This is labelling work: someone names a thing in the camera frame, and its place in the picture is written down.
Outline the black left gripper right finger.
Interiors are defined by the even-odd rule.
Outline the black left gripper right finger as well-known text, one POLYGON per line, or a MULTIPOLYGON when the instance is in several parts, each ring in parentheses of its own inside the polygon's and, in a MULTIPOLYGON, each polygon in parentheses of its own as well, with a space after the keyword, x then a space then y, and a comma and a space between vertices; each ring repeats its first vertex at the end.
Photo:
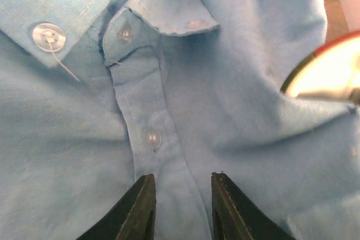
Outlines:
POLYGON ((216 240, 293 240, 225 174, 212 173, 211 200, 216 240))

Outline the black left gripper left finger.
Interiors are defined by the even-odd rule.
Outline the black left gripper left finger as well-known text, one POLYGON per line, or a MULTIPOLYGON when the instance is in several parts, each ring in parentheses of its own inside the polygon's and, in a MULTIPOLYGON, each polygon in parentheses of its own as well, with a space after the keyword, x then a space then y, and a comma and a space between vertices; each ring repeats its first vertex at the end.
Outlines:
POLYGON ((78 240, 153 240, 155 216, 155 177, 153 174, 143 175, 78 240))

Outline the light blue button shirt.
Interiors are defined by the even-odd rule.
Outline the light blue button shirt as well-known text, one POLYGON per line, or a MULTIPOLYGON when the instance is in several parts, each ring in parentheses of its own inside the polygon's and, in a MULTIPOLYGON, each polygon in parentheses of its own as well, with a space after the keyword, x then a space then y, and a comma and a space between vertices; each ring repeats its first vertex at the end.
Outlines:
POLYGON ((212 239, 224 171, 296 239, 359 238, 359 109, 280 85, 324 0, 1 0, 1 238, 76 239, 144 174, 212 239))

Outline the orange white round brooch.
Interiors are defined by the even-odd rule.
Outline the orange white round brooch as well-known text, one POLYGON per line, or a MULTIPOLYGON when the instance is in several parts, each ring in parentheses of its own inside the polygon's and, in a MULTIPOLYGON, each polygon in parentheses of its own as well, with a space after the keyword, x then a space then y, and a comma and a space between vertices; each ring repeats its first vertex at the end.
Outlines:
POLYGON ((288 75, 281 92, 293 98, 359 105, 359 30, 309 54, 288 75))

